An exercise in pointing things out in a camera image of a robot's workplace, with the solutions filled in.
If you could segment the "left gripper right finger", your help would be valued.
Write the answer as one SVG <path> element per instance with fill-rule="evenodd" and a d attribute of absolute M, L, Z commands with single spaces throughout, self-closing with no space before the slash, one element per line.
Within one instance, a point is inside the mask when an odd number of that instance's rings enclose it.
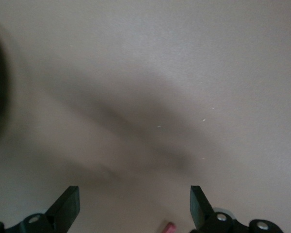
<path fill-rule="evenodd" d="M 254 219 L 245 226 L 227 213 L 214 211 L 200 186 L 191 186 L 190 213 L 195 225 L 190 233 L 284 233 L 267 220 Z"/>

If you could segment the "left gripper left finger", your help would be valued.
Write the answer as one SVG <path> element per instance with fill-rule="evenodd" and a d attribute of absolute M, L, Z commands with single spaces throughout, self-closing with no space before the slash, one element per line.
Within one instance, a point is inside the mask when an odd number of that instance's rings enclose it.
<path fill-rule="evenodd" d="M 0 233 L 67 233 L 80 212 L 80 191 L 70 186 L 47 209 L 6 228 L 0 222 Z"/>

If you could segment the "dark red letter l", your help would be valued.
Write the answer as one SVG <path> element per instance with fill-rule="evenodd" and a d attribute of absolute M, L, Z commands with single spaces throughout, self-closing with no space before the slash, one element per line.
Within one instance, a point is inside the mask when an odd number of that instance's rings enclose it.
<path fill-rule="evenodd" d="M 163 229 L 160 231 L 160 233 L 176 233 L 176 230 L 176 224 L 168 221 L 166 224 L 164 224 Z"/>

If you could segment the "brown table cover mat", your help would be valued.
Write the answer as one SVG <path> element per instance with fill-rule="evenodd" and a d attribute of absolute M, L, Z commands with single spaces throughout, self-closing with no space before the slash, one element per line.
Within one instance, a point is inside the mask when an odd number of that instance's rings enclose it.
<path fill-rule="evenodd" d="M 0 221 L 70 185 L 69 233 L 193 227 L 190 187 L 291 233 L 291 0 L 0 0 Z"/>

